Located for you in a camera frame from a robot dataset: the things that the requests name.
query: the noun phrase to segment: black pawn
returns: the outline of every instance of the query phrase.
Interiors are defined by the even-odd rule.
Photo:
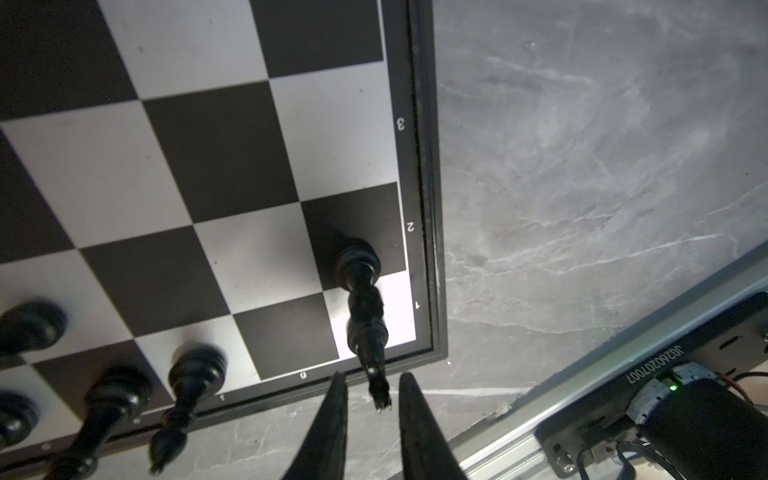
[[[384,369],[384,346],[389,331],[384,324],[384,302],[374,284],[381,273],[379,257],[368,243],[356,240],[339,255],[336,279],[349,291],[347,345],[360,360],[368,376],[368,391],[377,412],[392,408],[389,382]]]
[[[67,328],[64,310],[44,300],[23,303],[0,316],[0,356],[47,349]]]
[[[69,448],[52,463],[45,480],[79,480],[96,471],[96,450],[110,431],[125,419],[144,410],[152,385],[144,374],[131,367],[110,369],[85,394],[88,412]]]
[[[224,384],[227,361],[218,350],[201,346],[182,355],[168,373],[168,383],[176,405],[163,414],[163,426],[149,446],[150,473],[159,475],[187,445],[187,432],[197,418],[197,404],[213,395]]]
[[[37,424],[37,406],[30,399],[0,392],[0,450],[29,437]]]

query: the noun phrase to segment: screw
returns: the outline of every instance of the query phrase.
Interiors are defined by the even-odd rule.
[[[556,463],[558,464],[558,467],[560,467],[560,470],[565,473],[571,473],[576,469],[576,465],[574,465],[567,453],[560,455]]]

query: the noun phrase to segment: chessboard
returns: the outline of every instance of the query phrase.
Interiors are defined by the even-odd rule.
[[[195,428],[364,382],[346,238],[381,260],[387,372],[447,356],[428,2],[11,1],[0,45],[0,313],[68,318],[2,359],[39,409],[4,476],[66,449],[117,364],[153,392],[101,453],[146,443],[191,343],[227,358]]]

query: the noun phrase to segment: white square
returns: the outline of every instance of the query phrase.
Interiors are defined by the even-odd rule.
[[[195,224],[230,312],[320,293],[301,204]]]
[[[299,199],[398,180],[383,62],[270,80]]]
[[[37,406],[39,415],[38,424],[29,437],[3,449],[3,452],[59,439],[80,430],[80,419],[31,366],[22,365],[0,371],[0,390],[30,399]]]
[[[411,279],[407,271],[381,276],[376,287],[384,302],[384,323],[389,332],[386,348],[416,340],[416,325],[413,319]],[[339,351],[339,359],[355,356],[346,343],[346,323],[349,320],[349,292],[341,287],[323,292],[331,319],[333,339]]]
[[[227,358],[227,374],[219,394],[261,381],[231,315],[140,336],[135,341],[168,392],[173,392],[168,385],[170,368],[189,348],[200,344],[219,349]]]
[[[120,314],[77,250],[0,265],[0,311],[35,298],[56,303],[67,314],[68,323],[56,344],[22,354],[27,362],[41,362],[131,338]]]
[[[266,80],[247,0],[99,0],[139,98]]]
[[[2,129],[77,247],[191,223],[139,101]]]

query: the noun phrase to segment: wire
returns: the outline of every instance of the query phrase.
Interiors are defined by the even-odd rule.
[[[584,467],[584,456],[587,452],[589,452],[589,448],[581,450],[581,452],[579,452],[579,454],[576,456],[576,468],[578,468],[578,474],[581,477],[581,480],[589,480],[587,469]],[[627,460],[626,457],[624,457],[625,452],[637,453],[638,455],[645,457],[647,460],[657,463],[661,468],[666,470],[667,473],[672,475],[672,478],[675,480],[685,480],[685,477],[680,474],[674,465],[669,463],[669,461],[661,456],[661,454],[655,452],[653,449],[635,442],[618,442],[616,444],[616,453],[619,457],[619,460],[621,460],[621,463],[624,464],[624,467],[621,469],[621,473],[619,474],[617,480],[635,478],[634,466],[629,462],[629,460]]]
[[[734,382],[739,382],[741,379],[745,379],[748,376],[768,376],[768,372],[746,372],[740,373],[733,377]]]
[[[718,373],[718,374],[717,374],[717,376],[718,376],[718,377],[719,377],[721,380],[723,380],[725,383],[727,383],[729,386],[732,386],[732,387],[733,387],[733,388],[734,388],[734,389],[735,389],[735,390],[736,390],[738,393],[740,393],[740,394],[741,394],[741,396],[742,396],[742,397],[744,397],[744,400],[745,400],[747,403],[749,403],[750,405],[754,405],[754,404],[755,404],[755,402],[753,402],[753,401],[752,401],[752,399],[750,398],[750,396],[748,396],[748,395],[746,394],[746,392],[744,392],[744,389],[743,389],[743,388],[741,388],[741,385],[739,385],[738,383],[736,383],[735,381],[733,381],[733,380],[732,380],[732,379],[731,379],[729,376],[727,376],[727,375],[723,375],[722,373]]]
[[[639,453],[646,459],[657,463],[661,468],[667,471],[670,475],[672,475],[672,478],[675,480],[685,480],[685,477],[683,477],[680,472],[677,471],[677,468],[674,467],[669,461],[661,456],[661,454],[655,452],[652,449],[649,449],[648,447],[642,446],[639,443],[634,442],[619,442],[616,444],[616,451],[620,453],[624,452],[635,452]]]
[[[581,480],[589,480],[587,469],[584,468],[584,454],[587,452],[589,452],[589,448],[580,451],[578,455],[576,455],[576,468],[578,468],[578,476],[581,477]]]

